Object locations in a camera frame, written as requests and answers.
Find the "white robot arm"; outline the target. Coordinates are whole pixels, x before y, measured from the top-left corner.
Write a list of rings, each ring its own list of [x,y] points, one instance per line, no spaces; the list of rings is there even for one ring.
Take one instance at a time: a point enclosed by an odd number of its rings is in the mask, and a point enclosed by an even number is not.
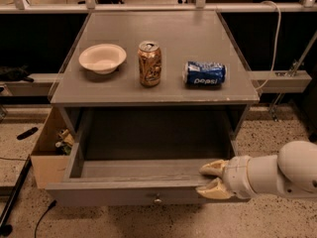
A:
[[[239,156],[202,166],[214,176],[196,192],[209,199],[249,199],[261,194],[284,198],[317,197],[317,145],[306,141],[285,144],[277,155]]]

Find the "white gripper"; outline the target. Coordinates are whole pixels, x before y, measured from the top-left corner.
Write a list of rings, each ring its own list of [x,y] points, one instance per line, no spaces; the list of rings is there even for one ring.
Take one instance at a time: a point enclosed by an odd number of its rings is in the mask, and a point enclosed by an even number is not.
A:
[[[229,162],[217,160],[203,165],[199,172],[205,176],[214,176],[206,185],[198,186],[195,190],[208,199],[229,199],[233,195],[239,199],[248,199],[257,194],[251,187],[248,178],[249,156],[234,157]]]

